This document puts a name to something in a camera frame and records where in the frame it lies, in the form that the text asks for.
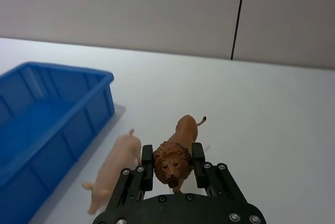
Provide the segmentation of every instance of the white table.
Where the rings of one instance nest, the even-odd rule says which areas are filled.
[[[207,161],[228,164],[268,223],[334,223],[334,71],[0,39],[0,73],[25,61],[111,71],[118,105],[31,224],[92,223],[80,183],[94,180],[114,140],[134,127],[155,149],[184,114],[207,116],[198,135]],[[193,177],[182,191],[203,193]],[[163,193],[155,179],[146,197]]]

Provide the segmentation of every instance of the lion figurine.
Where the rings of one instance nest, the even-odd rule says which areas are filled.
[[[197,124],[192,116],[185,115],[178,121],[176,132],[153,153],[156,177],[168,184],[174,194],[182,193],[183,182],[193,170],[192,143],[198,137],[198,126],[205,121],[203,117]]]

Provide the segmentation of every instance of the blue plastic bin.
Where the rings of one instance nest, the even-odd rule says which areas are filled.
[[[25,63],[0,76],[0,223],[25,224],[114,114],[113,74]]]

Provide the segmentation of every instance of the pig ear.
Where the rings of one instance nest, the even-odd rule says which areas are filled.
[[[84,187],[87,190],[92,190],[93,189],[93,184],[90,182],[83,182],[82,187]]]
[[[101,196],[102,198],[105,198],[105,197],[109,196],[110,194],[111,194],[111,191],[110,191],[110,190],[105,190],[105,189],[103,189],[103,190],[100,191],[100,196]]]

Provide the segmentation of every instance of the lion leg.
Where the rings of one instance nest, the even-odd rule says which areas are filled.
[[[174,194],[182,194],[182,191],[180,191],[180,188],[182,188],[183,183],[184,183],[184,180],[180,180],[179,185],[172,189]]]

